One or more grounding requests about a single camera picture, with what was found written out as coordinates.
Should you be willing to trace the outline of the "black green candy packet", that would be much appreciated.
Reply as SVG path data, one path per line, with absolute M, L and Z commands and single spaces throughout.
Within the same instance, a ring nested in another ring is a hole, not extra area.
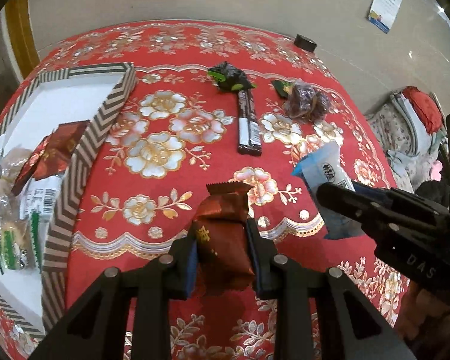
M 218 88 L 224 92 L 238 92 L 256 87 L 241 69 L 227 61 L 209 68 L 207 74 L 214 80 Z

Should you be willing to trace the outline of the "red orange snack packet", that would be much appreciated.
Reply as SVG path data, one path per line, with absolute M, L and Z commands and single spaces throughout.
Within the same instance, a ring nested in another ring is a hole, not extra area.
M 18 196 L 20 192 L 23 190 L 24 186 L 26 185 L 27 181 L 32 177 L 34 174 L 39 161 L 42 157 L 42 155 L 45 152 L 45 149 L 50 141 L 50 135 L 43 138 L 42 141 L 40 141 L 40 144 L 37 145 L 37 147 L 33 150 L 31 156 L 28 158 L 28 160 L 24 163 L 21 171 L 18 173 L 17 178 L 15 180 L 15 183 L 11 189 L 11 192 L 14 196 Z

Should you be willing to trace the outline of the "dark red square snack packet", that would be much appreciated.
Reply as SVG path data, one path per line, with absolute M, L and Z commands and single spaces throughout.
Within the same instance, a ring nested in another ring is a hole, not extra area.
M 246 236 L 251 186 L 235 181 L 206 187 L 209 196 L 198 206 L 189 228 L 197 241 L 204 294 L 243 291 L 255 278 Z

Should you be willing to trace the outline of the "striped white cardboard box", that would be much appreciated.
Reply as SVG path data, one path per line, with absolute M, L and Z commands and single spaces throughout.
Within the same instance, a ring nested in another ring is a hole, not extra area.
M 65 312 L 72 231 L 132 63 L 41 72 L 0 122 L 0 338 L 34 347 Z

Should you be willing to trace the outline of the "clear bag of brown snacks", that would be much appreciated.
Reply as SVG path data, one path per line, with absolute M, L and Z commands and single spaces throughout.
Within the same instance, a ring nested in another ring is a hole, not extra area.
M 11 210 L 14 194 L 12 188 L 17 177 L 31 157 L 32 151 L 23 147 L 15 147 L 0 158 L 0 215 Z

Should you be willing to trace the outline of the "red floral tablecloth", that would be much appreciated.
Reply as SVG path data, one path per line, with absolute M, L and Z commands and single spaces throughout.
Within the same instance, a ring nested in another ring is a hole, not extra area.
M 227 61 L 251 89 L 262 155 L 238 152 L 238 92 L 207 74 Z M 103 28 L 62 41 L 35 74 L 94 63 L 131 62 L 137 85 L 91 170 L 74 225 L 65 306 L 110 266 L 128 271 L 166 252 L 187 228 L 208 183 L 243 181 L 249 213 L 281 253 L 305 267 L 336 266 L 388 323 L 395 323 L 407 280 L 374 256 L 366 237 L 326 239 L 296 162 L 323 144 L 340 146 L 352 180 L 393 185 L 392 172 L 362 113 L 311 53 L 274 33 L 230 24 L 155 21 Z M 302 80 L 331 104 L 319 122 L 291 119 L 272 80 Z

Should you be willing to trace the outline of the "red gold long snack packet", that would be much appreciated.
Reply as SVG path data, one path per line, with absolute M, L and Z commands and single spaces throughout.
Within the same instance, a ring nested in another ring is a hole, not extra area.
M 62 174 L 69 166 L 72 154 L 89 121 L 75 121 L 58 125 L 34 171 L 33 178 L 41 180 Z

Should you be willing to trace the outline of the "small black box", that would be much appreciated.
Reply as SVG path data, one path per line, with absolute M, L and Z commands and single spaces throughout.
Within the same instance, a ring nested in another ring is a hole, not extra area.
M 303 35 L 297 34 L 297 36 L 294 39 L 294 45 L 301 50 L 314 53 L 315 49 L 317 47 L 317 43 L 313 40 L 311 40 L 308 37 L 305 37 Z

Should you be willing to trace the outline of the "bag of red dates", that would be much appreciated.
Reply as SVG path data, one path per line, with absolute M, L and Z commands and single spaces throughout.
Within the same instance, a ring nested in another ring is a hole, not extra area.
M 315 123 L 326 117 L 331 100 L 322 90 L 315 89 L 302 80 L 294 83 L 272 80 L 271 83 L 283 100 L 283 110 L 289 118 Z

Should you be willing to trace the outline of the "blue white snack packet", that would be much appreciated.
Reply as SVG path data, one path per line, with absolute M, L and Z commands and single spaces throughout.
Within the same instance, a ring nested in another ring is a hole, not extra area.
M 304 181 L 327 229 L 326 239 L 340 240 L 362 236 L 361 225 L 344 216 L 346 192 L 354 192 L 353 182 L 341 167 L 340 147 L 335 142 L 324 144 L 302 158 L 292 175 Z

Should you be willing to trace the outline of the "dark brown chocolate bar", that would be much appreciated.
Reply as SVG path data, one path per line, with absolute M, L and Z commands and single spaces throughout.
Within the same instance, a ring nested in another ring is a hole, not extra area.
M 242 155 L 262 155 L 262 141 L 258 126 L 254 98 L 251 90 L 237 93 L 238 104 L 238 152 Z

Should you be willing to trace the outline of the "pile of floral fabric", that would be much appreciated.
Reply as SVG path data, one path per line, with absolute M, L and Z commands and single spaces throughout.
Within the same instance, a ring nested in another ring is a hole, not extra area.
M 433 179 L 433 166 L 446 139 L 441 109 L 416 87 L 392 92 L 366 116 L 399 189 L 414 193 Z

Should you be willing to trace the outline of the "white wafer snack packet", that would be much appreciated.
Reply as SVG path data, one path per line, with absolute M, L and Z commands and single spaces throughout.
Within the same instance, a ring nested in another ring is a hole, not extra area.
M 19 195 L 19 219 L 29 219 L 37 213 L 40 219 L 49 221 L 61 191 L 62 178 L 62 175 L 51 175 L 41 180 L 31 178 Z

